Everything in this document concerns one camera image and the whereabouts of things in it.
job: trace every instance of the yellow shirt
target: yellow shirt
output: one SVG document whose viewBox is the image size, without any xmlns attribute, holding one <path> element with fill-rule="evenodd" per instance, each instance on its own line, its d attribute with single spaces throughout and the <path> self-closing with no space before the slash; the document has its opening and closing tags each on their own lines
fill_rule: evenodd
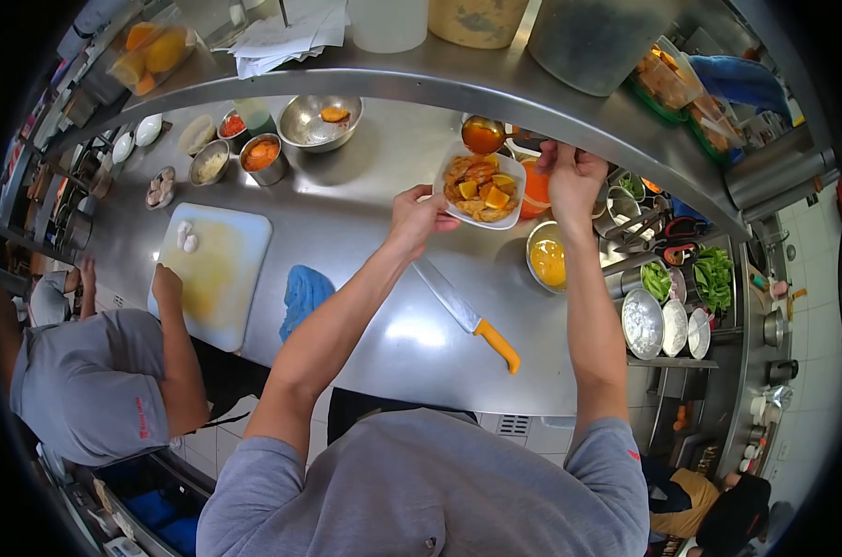
<svg viewBox="0 0 842 557">
<path fill-rule="evenodd" d="M 706 512 L 721 495 L 705 477 L 685 468 L 672 474 L 672 481 L 690 496 L 691 507 L 682 512 L 650 512 L 650 529 L 678 538 L 693 538 L 705 518 Z"/>
</svg>

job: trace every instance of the paper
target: paper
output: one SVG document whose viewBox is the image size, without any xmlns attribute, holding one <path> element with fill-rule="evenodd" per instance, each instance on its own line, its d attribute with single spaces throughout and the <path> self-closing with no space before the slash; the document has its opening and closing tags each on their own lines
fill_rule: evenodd
<svg viewBox="0 0 842 557">
<path fill-rule="evenodd" d="M 326 46 L 343 46 L 347 25 L 344 0 L 314 0 L 285 9 L 288 27 L 281 15 L 254 21 L 226 49 L 235 56 L 240 79 L 264 74 L 286 61 L 304 61 Z"/>
</svg>

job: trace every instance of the beaten egg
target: beaten egg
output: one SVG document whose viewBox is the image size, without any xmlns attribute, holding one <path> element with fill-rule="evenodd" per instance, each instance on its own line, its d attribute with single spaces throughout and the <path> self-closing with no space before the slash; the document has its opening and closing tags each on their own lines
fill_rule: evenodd
<svg viewBox="0 0 842 557">
<path fill-rule="evenodd" d="M 539 240 L 532 244 L 529 261 L 542 283 L 558 286 L 566 281 L 563 266 L 563 246 L 554 240 Z"/>
</svg>

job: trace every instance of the stainless steel shelf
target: stainless steel shelf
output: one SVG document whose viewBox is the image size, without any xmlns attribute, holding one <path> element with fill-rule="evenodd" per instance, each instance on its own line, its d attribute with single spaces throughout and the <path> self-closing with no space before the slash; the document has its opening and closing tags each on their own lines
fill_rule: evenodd
<svg viewBox="0 0 842 557">
<path fill-rule="evenodd" d="M 659 184 L 738 241 L 749 237 L 720 169 L 687 129 L 668 125 L 624 88 L 598 98 L 561 83 L 526 53 L 527 36 L 521 28 L 510 47 L 477 50 L 428 35 L 395 54 L 364 52 L 348 39 L 343 48 L 245 80 L 230 54 L 198 49 L 154 91 L 131 97 L 117 114 L 97 113 L 84 129 L 54 138 L 51 149 L 159 112 L 233 98 L 378 97 L 495 117 L 572 143 Z"/>
<path fill-rule="evenodd" d="M 688 369 L 718 369 L 714 360 L 694 360 L 692 357 L 655 357 L 651 360 L 639 360 L 634 356 L 626 358 L 628 365 L 641 367 L 684 367 Z"/>
</svg>

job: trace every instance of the green vegetable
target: green vegetable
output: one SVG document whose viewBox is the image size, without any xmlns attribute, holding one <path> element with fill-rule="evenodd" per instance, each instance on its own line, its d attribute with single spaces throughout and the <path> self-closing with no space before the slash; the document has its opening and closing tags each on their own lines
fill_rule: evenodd
<svg viewBox="0 0 842 557">
<path fill-rule="evenodd" d="M 669 272 L 657 263 L 647 263 L 641 267 L 641 283 L 659 301 L 665 300 L 672 289 Z"/>
<path fill-rule="evenodd" d="M 727 256 L 727 251 L 716 247 L 700 251 L 699 259 L 694 262 L 696 289 L 713 313 L 730 307 L 733 268 L 734 262 Z"/>
<path fill-rule="evenodd" d="M 633 197 L 635 199 L 638 199 L 638 198 L 644 196 L 644 190 L 643 190 L 644 184 L 636 184 L 631 179 L 631 174 L 626 174 L 623 177 L 619 178 L 618 184 L 619 184 L 619 186 L 621 186 L 621 188 L 623 190 L 625 190 L 626 192 L 631 194 L 631 197 Z"/>
</svg>

